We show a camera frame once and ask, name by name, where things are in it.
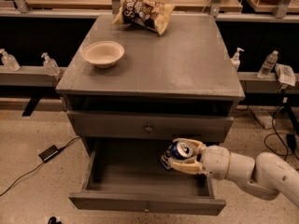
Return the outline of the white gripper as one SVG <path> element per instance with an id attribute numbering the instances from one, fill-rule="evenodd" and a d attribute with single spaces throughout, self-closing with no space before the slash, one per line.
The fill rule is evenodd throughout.
<path id="1" fill-rule="evenodd" d="M 161 164 L 167 171 L 176 170 L 189 175 L 205 174 L 217 180 L 226 178 L 229 164 L 230 151 L 225 147 L 206 145 L 198 140 L 188 138 L 177 138 L 173 140 L 177 145 L 177 151 L 180 155 L 198 155 L 201 154 L 200 161 L 196 156 L 185 160 L 161 157 Z"/>

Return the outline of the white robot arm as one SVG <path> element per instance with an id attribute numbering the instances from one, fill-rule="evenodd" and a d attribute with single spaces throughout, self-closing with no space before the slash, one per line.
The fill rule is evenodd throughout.
<path id="1" fill-rule="evenodd" d="M 299 207 L 299 173 L 273 153 L 263 152 L 253 159 L 226 147 L 177 138 L 161 156 L 161 164 L 167 171 L 232 181 L 246 193 L 267 201 L 282 193 Z"/>

